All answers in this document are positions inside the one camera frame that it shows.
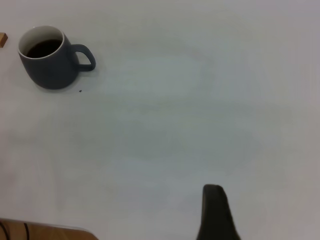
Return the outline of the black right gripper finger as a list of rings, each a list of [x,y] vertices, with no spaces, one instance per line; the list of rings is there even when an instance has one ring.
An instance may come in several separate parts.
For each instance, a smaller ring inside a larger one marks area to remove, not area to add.
[[[227,195],[220,185],[206,184],[202,190],[198,240],[239,240]]]

